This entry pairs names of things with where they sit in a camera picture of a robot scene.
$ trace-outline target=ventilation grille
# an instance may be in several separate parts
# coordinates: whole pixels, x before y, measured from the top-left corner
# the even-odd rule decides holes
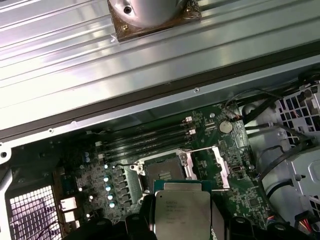
[[[301,133],[320,133],[320,91],[313,86],[278,101],[277,110],[284,126]],[[296,136],[286,133],[292,147],[299,143]]]
[[[320,219],[320,201],[318,196],[310,197],[310,205],[313,211],[313,214]]]
[[[12,240],[62,239],[51,186],[12,198],[10,205]]]

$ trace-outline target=metal edge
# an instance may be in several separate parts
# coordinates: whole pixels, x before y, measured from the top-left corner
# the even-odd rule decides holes
[[[3,240],[11,239],[5,195],[12,181],[13,175],[11,169],[9,169],[0,183],[0,239]]]
[[[320,54],[320,41],[312,42],[270,55],[250,59],[230,66],[186,77],[183,79],[183,81],[176,80],[171,82],[170,84],[162,84],[159,86],[143,89],[138,92],[129,93],[125,97],[115,97],[65,113],[3,129],[0,131],[0,141],[3,143],[10,142],[26,136],[46,132],[48,131],[48,129],[54,129],[57,127],[69,125],[72,121],[79,122],[82,120],[87,120],[89,118],[132,107],[173,94],[181,93],[190,89],[203,87],[209,84],[218,83],[268,68],[292,63],[297,60],[316,56],[318,54]],[[51,134],[47,133],[43,134],[43,136],[40,138],[44,139],[49,137],[51,137]],[[16,147],[30,142],[33,141],[30,140],[30,138],[25,138],[19,141],[19,143],[10,145],[12,147]]]

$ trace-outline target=capacitor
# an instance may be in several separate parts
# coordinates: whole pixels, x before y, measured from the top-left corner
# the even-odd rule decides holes
[[[84,190],[86,190],[86,189],[87,189],[86,186],[80,186],[80,187],[78,188],[78,191],[79,191],[79,192],[82,192],[82,191],[84,191]]]
[[[234,129],[234,126],[230,121],[224,120],[219,123],[218,129],[223,134],[229,134]]]
[[[108,196],[107,196],[108,200],[112,200],[115,198],[115,195],[113,193],[110,193]]]
[[[105,187],[105,190],[106,190],[107,192],[110,192],[111,189],[112,189],[112,185],[107,185],[107,186]]]
[[[109,203],[109,207],[111,208],[111,209],[113,209],[115,206],[116,206],[116,202],[115,201],[112,201],[112,202],[110,202]]]
[[[110,179],[110,177],[107,175],[107,176],[105,176],[105,177],[103,178],[103,181],[104,181],[105,183],[107,183],[107,182],[109,181],[109,179]]]

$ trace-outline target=wire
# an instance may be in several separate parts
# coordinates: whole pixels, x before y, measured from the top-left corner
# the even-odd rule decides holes
[[[301,132],[298,132],[290,127],[284,126],[280,123],[274,123],[273,125],[283,130],[286,130],[288,133],[291,133],[292,135],[297,136],[300,139],[300,141],[305,141],[310,139],[308,136],[302,134]]]
[[[280,123],[274,122],[274,123],[264,123],[264,124],[260,124],[260,125],[256,125],[256,126],[247,126],[245,127],[246,130],[257,130],[257,129],[265,129],[265,128],[270,128],[272,126],[275,126],[277,128],[281,128],[285,131],[287,131],[288,133],[291,133],[292,135],[297,136],[301,141],[305,141],[305,140],[309,140],[310,138],[304,134],[302,134],[301,132],[298,132],[290,127],[284,126]]]
[[[224,104],[224,109],[227,110],[229,113],[231,113],[232,115],[235,116],[236,119],[240,119],[241,118],[241,115],[239,114],[236,114],[234,111],[230,110],[228,108],[228,105],[230,102],[234,101],[236,98],[240,97],[241,95],[244,95],[244,94],[247,94],[247,93],[250,93],[252,91],[259,91],[259,92],[262,92],[262,93],[265,93],[267,95],[270,95],[272,97],[275,97],[276,99],[282,99],[283,97],[280,96],[280,95],[277,95],[273,92],[270,92],[270,91],[266,91],[266,90],[263,90],[263,89],[260,89],[260,88],[251,88],[251,89],[247,89],[245,91],[242,91],[236,95],[234,95],[232,98],[230,98],[228,101],[226,101],[226,103]]]
[[[265,128],[270,128],[270,124],[264,123],[257,126],[246,126],[245,130],[258,130],[258,129],[265,129]]]
[[[266,191],[265,191],[265,188],[264,188],[262,181],[276,166],[278,166],[280,163],[284,162],[285,160],[287,160],[291,156],[298,154],[299,152],[304,150],[306,146],[307,146],[307,144],[305,142],[301,142],[299,145],[291,148],[289,151],[286,151],[285,153],[280,155],[276,160],[269,163],[269,165],[263,170],[260,177],[258,178],[258,186],[261,189],[261,196],[263,197],[265,202],[268,203],[270,209],[274,213],[276,213],[276,216],[283,222],[285,222],[284,218],[278,212],[276,212],[276,210],[274,209],[272,203],[270,202],[270,200],[266,194]]]
[[[39,233],[38,237],[37,237],[35,240],[39,240],[39,239],[42,237],[42,235],[45,233],[45,231],[48,230],[53,224],[60,224],[60,222],[59,222],[59,221],[53,221],[53,222],[51,222],[48,226],[46,226],[46,227]]]
[[[282,188],[284,186],[293,186],[292,180],[288,179],[286,181],[280,182],[277,185],[275,185],[273,188],[271,188],[271,190],[266,195],[267,198],[269,199],[272,196],[272,194],[274,194],[275,191],[277,191],[278,189],[280,189],[280,188]]]
[[[309,230],[309,232],[312,232],[308,219],[304,219],[303,223],[306,226],[306,228]]]
[[[266,152],[268,152],[268,151],[270,151],[270,150],[275,150],[275,149],[280,149],[283,154],[285,153],[285,151],[284,151],[284,149],[283,149],[283,147],[282,147],[281,145],[275,145],[275,146],[271,146],[271,147],[268,147],[268,148],[264,149],[264,150],[260,153],[258,159],[257,159],[256,162],[255,162],[255,169],[256,169],[257,171],[258,171],[258,167],[259,167],[259,161],[260,161],[260,159],[262,158],[262,156],[263,156]]]
[[[301,224],[301,226],[303,226],[307,231],[309,231],[309,229],[307,228],[307,226],[305,224],[303,224],[302,221],[299,222]]]

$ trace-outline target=metal panel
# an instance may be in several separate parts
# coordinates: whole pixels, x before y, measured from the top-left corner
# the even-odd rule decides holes
[[[11,148],[62,134],[69,136],[66,133],[76,134],[85,130],[106,127],[114,130],[128,128],[208,104],[226,101],[231,96],[249,88],[265,88],[291,81],[300,72],[318,62],[320,62],[320,55],[203,86],[198,92],[188,90],[105,114],[100,113],[95,117],[67,121],[57,127],[42,127],[35,131],[24,132],[2,139],[0,152],[9,151],[10,153]],[[0,164],[7,160],[7,158],[0,159]]]
[[[199,4],[200,22],[120,44],[106,0],[1,2],[0,130],[320,39],[318,0]]]

